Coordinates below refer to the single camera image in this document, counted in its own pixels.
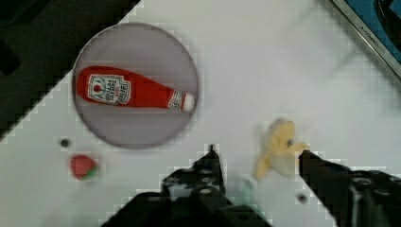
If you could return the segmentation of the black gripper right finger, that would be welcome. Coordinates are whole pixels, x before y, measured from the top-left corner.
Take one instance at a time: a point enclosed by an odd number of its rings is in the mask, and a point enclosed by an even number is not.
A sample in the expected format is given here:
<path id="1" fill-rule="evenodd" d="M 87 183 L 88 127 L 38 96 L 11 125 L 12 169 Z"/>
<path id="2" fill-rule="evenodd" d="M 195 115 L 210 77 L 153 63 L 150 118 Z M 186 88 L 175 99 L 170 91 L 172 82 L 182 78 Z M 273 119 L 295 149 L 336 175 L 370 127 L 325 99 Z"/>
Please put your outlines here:
<path id="1" fill-rule="evenodd" d="M 379 170 L 352 170 L 309 150 L 299 173 L 338 227 L 401 227 L 401 183 Z"/>

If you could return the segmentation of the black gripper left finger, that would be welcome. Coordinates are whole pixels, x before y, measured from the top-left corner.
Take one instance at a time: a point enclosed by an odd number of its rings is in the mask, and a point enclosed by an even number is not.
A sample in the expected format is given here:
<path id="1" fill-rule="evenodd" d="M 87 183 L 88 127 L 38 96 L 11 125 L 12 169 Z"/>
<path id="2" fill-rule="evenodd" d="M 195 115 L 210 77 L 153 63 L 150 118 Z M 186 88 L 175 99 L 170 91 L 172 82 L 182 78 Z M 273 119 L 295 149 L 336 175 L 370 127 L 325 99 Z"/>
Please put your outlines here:
<path id="1" fill-rule="evenodd" d="M 219 156 L 210 146 L 191 167 L 165 177 L 159 192 L 136 195 L 100 227 L 271 227 L 225 192 Z"/>

